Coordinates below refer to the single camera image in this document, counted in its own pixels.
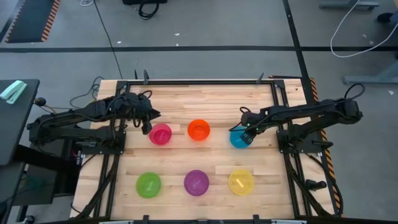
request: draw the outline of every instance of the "yellow cup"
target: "yellow cup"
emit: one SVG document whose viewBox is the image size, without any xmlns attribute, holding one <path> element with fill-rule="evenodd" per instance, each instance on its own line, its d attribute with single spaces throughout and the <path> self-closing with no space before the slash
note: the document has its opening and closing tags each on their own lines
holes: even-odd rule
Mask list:
<svg viewBox="0 0 398 224">
<path fill-rule="evenodd" d="M 234 170 L 228 182 L 231 190 L 237 195 L 248 195 L 254 189 L 254 179 L 248 170 Z"/>
</svg>

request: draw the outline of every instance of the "orange striped tape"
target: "orange striped tape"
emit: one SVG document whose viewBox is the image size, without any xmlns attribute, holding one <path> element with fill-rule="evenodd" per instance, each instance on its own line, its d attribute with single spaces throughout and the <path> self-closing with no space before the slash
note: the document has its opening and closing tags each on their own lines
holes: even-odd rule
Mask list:
<svg viewBox="0 0 398 224">
<path fill-rule="evenodd" d="M 11 24 L 11 27 L 10 27 L 10 29 L 9 29 L 9 31 L 8 31 L 8 35 L 7 35 L 7 37 L 6 37 L 6 43 L 8 43 L 8 41 L 9 41 L 9 39 L 10 39 L 10 36 L 11 36 L 11 34 L 12 34 L 12 30 L 14 29 L 14 25 L 15 25 L 15 23 L 17 22 L 18 17 L 19 17 L 19 14 L 21 13 L 21 10 L 22 10 L 22 8 L 24 7 L 24 5 L 25 5 L 25 0 L 21 3 L 21 6 L 20 6 L 20 8 L 19 8 L 19 10 L 18 10 L 18 13 L 16 14 L 16 16 L 15 16 L 15 18 L 14 18 L 14 22 L 12 22 L 12 24 Z"/>
<path fill-rule="evenodd" d="M 55 16 L 57 15 L 58 8 L 60 7 L 60 1 L 54 0 L 52 4 L 52 8 L 50 11 L 49 18 L 47 19 L 47 23 L 45 24 L 43 34 L 42 34 L 42 41 L 46 41 L 49 38 L 52 25 L 54 24 Z"/>
<path fill-rule="evenodd" d="M 312 93 L 313 93 L 313 99 L 315 101 L 319 101 L 315 79 L 310 78 L 310 82 L 311 82 L 311 88 L 312 88 Z M 324 141 L 328 140 L 326 137 L 326 132 L 323 129 L 321 130 L 321 136 L 322 136 L 322 140 L 324 140 Z M 333 168 L 333 163 L 331 161 L 331 154 L 328 149 L 325 149 L 325 155 L 326 155 L 326 161 L 328 163 L 329 174 L 334 180 L 336 180 L 335 170 Z M 337 209 L 340 209 L 340 198 L 337 194 L 337 190 L 336 190 L 335 186 L 333 186 L 333 193 L 334 193 L 334 197 L 335 197 L 336 207 L 337 207 Z"/>
</svg>

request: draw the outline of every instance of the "plastic cup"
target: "plastic cup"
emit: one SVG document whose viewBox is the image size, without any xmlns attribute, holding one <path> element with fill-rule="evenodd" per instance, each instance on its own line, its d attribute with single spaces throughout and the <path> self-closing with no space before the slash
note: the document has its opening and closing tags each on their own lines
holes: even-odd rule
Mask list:
<svg viewBox="0 0 398 224">
<path fill-rule="evenodd" d="M 161 186 L 159 175 L 153 172 L 146 172 L 140 175 L 136 182 L 137 193 L 143 198 L 155 197 L 159 193 Z"/>
<path fill-rule="evenodd" d="M 193 120 L 188 125 L 188 134 L 193 140 L 205 140 L 210 134 L 210 126 L 205 120 Z"/>
<path fill-rule="evenodd" d="M 172 130 L 167 124 L 156 124 L 149 133 L 149 139 L 156 145 L 164 145 L 170 141 Z"/>
<path fill-rule="evenodd" d="M 185 190 L 193 196 L 201 196 L 209 189 L 209 178 L 201 170 L 189 172 L 184 179 Z"/>
<path fill-rule="evenodd" d="M 238 126 L 234 130 L 242 130 L 242 131 L 231 131 L 229 132 L 229 141 L 231 144 L 237 149 L 245 149 L 249 147 L 249 144 L 246 144 L 242 139 L 241 135 L 243 134 L 244 127 Z"/>
<path fill-rule="evenodd" d="M 237 195 L 248 195 L 254 189 L 254 179 L 248 170 L 234 170 L 228 182 L 231 190 Z"/>
</svg>

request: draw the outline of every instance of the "white cable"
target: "white cable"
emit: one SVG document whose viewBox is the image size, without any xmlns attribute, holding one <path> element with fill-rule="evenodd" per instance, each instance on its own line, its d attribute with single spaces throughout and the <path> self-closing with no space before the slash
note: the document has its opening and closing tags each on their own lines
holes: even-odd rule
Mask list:
<svg viewBox="0 0 398 224">
<path fill-rule="evenodd" d="M 92 5 L 92 4 L 94 3 L 95 0 L 91 0 L 91 2 L 88 3 L 88 4 L 83 4 L 84 1 L 87 1 L 87 0 L 81 0 L 80 5 L 86 7 L 86 6 Z"/>
<path fill-rule="evenodd" d="M 360 0 L 358 0 L 358 1 L 355 3 L 355 5 L 348 11 L 348 13 L 345 15 L 345 17 L 341 20 L 340 24 L 338 24 L 338 27 L 337 27 L 335 33 L 333 34 L 333 36 L 332 36 L 331 39 L 330 39 L 330 50 L 331 50 L 332 54 L 335 55 L 336 57 L 339 57 L 339 58 L 349 58 L 349 57 L 354 57 L 354 56 L 356 56 L 356 55 L 359 55 L 359 54 L 362 54 L 362 53 L 371 51 L 371 50 L 373 50 L 373 49 L 376 49 L 376 48 L 380 47 L 380 45 L 384 44 L 387 40 L 389 40 L 390 37 L 392 36 L 392 34 L 394 33 L 394 31 L 395 31 L 395 30 L 397 29 L 397 27 L 398 27 L 398 24 L 397 24 L 397 25 L 393 28 L 393 30 L 391 31 L 390 35 L 388 35 L 388 37 L 387 37 L 385 40 L 383 40 L 380 44 L 377 44 L 376 46 L 374 46 L 374 47 L 372 47 L 372 48 L 370 48 L 370 49 L 364 50 L 364 51 L 362 51 L 362 52 L 357 52 L 357 53 L 352 54 L 352 55 L 337 55 L 337 54 L 333 51 L 333 44 L 332 44 L 332 43 L 333 43 L 333 39 L 335 38 L 335 35 L 337 34 L 337 32 L 338 32 L 338 30 L 340 29 L 340 26 L 342 25 L 342 23 L 344 22 L 344 20 L 347 18 L 347 16 L 351 13 L 351 11 L 355 8 L 355 6 L 356 6 L 359 2 L 360 2 Z"/>
</svg>

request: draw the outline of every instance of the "purple cup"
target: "purple cup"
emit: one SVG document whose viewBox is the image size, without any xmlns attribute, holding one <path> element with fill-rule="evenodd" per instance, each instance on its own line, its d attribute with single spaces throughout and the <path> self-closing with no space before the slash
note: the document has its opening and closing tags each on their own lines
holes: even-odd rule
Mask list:
<svg viewBox="0 0 398 224">
<path fill-rule="evenodd" d="M 200 170 L 189 172 L 184 179 L 185 190 L 193 196 L 201 196 L 209 189 L 209 178 Z"/>
</svg>

